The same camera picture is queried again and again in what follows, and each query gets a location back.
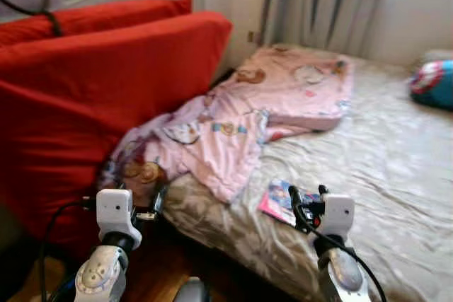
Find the gray curtain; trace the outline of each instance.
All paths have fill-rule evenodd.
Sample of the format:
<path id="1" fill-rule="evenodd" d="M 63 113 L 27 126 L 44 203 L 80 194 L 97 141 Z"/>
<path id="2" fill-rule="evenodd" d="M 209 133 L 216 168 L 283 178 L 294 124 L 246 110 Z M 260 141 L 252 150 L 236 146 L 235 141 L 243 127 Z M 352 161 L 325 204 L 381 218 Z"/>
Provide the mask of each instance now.
<path id="1" fill-rule="evenodd" d="M 379 0 L 266 0 L 265 45 L 287 42 L 363 55 Z"/>

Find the red cushion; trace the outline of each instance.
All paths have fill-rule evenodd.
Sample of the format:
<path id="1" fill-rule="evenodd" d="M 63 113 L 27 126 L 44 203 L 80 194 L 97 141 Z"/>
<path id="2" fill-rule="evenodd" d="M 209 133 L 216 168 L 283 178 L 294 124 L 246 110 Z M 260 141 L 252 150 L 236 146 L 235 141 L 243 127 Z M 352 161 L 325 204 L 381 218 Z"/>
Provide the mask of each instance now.
<path id="1" fill-rule="evenodd" d="M 192 0 L 129 0 L 55 11 L 63 35 L 79 35 L 126 28 L 189 14 Z M 45 16 L 35 16 L 0 25 L 0 46 L 52 38 Z"/>
<path id="2" fill-rule="evenodd" d="M 129 128 L 204 93 L 230 30 L 204 12 L 0 48 L 0 198 L 26 229 L 42 237 L 59 206 L 95 194 Z M 52 240 L 83 257 L 96 233 L 94 214 L 73 208 Z"/>

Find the silver bedsheet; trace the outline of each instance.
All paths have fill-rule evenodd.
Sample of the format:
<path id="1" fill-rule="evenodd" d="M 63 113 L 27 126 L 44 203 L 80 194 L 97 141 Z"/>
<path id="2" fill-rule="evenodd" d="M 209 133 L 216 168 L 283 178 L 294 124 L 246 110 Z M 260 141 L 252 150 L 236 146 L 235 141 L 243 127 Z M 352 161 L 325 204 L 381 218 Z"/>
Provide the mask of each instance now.
<path id="1" fill-rule="evenodd" d="M 260 167 L 230 206 L 193 176 L 178 178 L 165 216 L 301 301 L 317 301 L 306 236 L 257 206 L 273 178 L 312 192 L 322 183 L 354 197 L 350 241 L 390 301 L 453 301 L 452 115 L 413 103 L 405 69 L 354 62 L 352 107 L 338 127 L 264 146 Z"/>

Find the book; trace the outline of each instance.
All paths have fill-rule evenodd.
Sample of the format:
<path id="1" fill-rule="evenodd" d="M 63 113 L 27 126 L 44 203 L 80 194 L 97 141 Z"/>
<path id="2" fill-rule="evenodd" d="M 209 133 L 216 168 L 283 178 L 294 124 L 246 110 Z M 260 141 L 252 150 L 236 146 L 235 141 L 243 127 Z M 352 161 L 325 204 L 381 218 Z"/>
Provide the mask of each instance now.
<path id="1" fill-rule="evenodd" d="M 296 217 L 292 212 L 291 196 L 288 191 L 290 186 L 291 184 L 284 180 L 271 180 L 258 209 L 281 222 L 295 226 Z M 302 193 L 301 196 L 303 202 L 317 201 L 320 199 L 318 194 Z"/>

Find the pink blanket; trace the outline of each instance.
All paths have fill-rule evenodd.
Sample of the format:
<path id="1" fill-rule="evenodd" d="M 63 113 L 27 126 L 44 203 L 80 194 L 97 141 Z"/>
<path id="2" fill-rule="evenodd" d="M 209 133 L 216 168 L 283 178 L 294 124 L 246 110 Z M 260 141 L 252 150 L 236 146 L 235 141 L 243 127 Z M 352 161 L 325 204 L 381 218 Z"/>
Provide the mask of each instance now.
<path id="1" fill-rule="evenodd" d="M 101 187 L 124 182 L 147 205 L 159 178 L 191 172 L 231 202 L 267 141 L 334 128 L 349 106 L 352 67 L 298 49 L 259 49 L 233 76 L 173 114 L 132 129 L 113 152 Z"/>

